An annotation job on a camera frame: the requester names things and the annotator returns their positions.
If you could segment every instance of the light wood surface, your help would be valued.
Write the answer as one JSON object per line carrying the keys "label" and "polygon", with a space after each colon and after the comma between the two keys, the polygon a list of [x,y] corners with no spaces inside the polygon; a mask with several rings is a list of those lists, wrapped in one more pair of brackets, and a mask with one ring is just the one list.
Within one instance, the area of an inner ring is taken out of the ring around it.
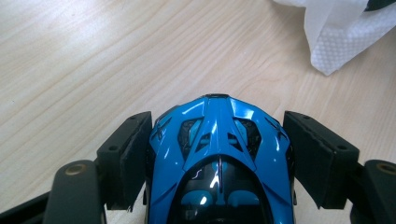
{"label": "light wood surface", "polygon": [[[361,150],[396,162],[396,30],[330,77],[310,64],[304,10],[265,1],[0,3],[0,212],[50,190],[129,116],[211,92],[279,121],[305,113]],[[297,223],[349,223],[297,183]],[[132,214],[109,223],[143,223]]]}

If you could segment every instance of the wood grain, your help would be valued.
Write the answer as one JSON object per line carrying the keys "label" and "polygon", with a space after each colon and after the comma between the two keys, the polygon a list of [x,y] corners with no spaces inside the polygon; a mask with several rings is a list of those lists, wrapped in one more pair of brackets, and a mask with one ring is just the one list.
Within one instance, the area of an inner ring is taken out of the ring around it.
{"label": "wood grain", "polygon": [[[62,165],[95,158],[132,114],[210,92],[282,121],[305,113],[396,162],[396,30],[330,77],[310,65],[304,10],[272,1],[2,1],[0,212],[50,190]],[[297,223],[348,223],[297,183]],[[110,212],[109,223],[142,223]]]}

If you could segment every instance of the white cloth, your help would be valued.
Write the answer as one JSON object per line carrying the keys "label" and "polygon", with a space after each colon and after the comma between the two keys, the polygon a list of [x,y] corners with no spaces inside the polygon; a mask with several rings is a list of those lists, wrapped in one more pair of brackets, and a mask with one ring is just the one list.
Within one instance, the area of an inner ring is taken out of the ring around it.
{"label": "white cloth", "polygon": [[325,75],[341,68],[396,25],[396,3],[364,11],[368,0],[275,1],[306,8],[304,29],[311,63]]}

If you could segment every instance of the wooden table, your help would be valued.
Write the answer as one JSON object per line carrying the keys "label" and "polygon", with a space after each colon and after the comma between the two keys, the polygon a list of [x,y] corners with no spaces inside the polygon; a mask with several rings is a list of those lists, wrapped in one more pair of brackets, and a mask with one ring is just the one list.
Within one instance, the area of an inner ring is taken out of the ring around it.
{"label": "wooden table", "polygon": [[[210,92],[279,121],[309,115],[361,150],[396,162],[396,30],[329,77],[313,68],[304,10],[272,1],[2,1],[0,212],[50,190],[129,116]],[[348,223],[296,183],[297,223]],[[142,223],[110,212],[109,223]]]}

